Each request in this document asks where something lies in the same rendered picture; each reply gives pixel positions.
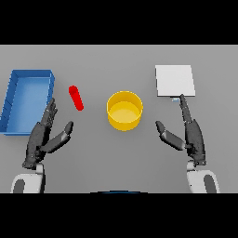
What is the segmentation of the red beaker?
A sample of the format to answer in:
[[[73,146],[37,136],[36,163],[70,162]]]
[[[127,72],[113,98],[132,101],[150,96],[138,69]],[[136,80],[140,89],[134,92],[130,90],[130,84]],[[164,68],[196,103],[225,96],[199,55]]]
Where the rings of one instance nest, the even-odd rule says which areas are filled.
[[[82,111],[84,109],[84,104],[82,102],[78,87],[77,86],[69,86],[69,94],[73,100],[75,108],[78,111]]]

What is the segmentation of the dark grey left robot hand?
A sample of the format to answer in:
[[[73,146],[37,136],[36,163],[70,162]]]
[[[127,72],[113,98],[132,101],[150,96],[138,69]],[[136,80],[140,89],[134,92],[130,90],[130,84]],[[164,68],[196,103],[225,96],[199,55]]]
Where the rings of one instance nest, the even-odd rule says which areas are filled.
[[[70,121],[56,137],[49,138],[57,111],[55,99],[52,98],[41,121],[35,124],[29,136],[25,160],[22,163],[24,168],[35,170],[36,165],[44,160],[47,153],[55,152],[71,139],[73,121]]]

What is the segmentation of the pale square measuring scale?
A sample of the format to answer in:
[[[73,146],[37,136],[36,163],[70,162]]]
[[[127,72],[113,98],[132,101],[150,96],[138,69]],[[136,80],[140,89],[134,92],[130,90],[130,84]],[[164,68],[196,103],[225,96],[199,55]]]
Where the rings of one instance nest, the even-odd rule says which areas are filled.
[[[158,97],[195,96],[191,65],[156,65],[155,80]]]

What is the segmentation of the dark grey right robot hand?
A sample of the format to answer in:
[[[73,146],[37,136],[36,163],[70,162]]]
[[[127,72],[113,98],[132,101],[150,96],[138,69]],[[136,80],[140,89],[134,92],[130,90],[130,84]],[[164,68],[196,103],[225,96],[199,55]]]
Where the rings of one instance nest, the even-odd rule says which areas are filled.
[[[185,126],[185,139],[181,139],[167,130],[162,122],[156,121],[155,125],[159,138],[177,151],[186,150],[187,155],[192,158],[194,165],[206,165],[202,130],[197,121],[192,119],[187,100],[183,94],[179,96],[179,106]]]

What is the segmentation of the blue tray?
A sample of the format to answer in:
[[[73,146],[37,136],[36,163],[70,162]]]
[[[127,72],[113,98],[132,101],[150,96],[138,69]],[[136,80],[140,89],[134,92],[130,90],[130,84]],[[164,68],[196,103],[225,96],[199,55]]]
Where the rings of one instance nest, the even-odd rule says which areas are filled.
[[[0,114],[0,134],[29,136],[53,96],[51,70],[12,70]]]

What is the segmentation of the yellow bowl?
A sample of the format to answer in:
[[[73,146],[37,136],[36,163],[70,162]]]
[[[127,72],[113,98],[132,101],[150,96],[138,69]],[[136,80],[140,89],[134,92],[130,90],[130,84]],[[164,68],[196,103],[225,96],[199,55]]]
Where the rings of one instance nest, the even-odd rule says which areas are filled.
[[[118,91],[109,97],[106,113],[113,128],[126,132],[139,125],[143,103],[134,92]]]

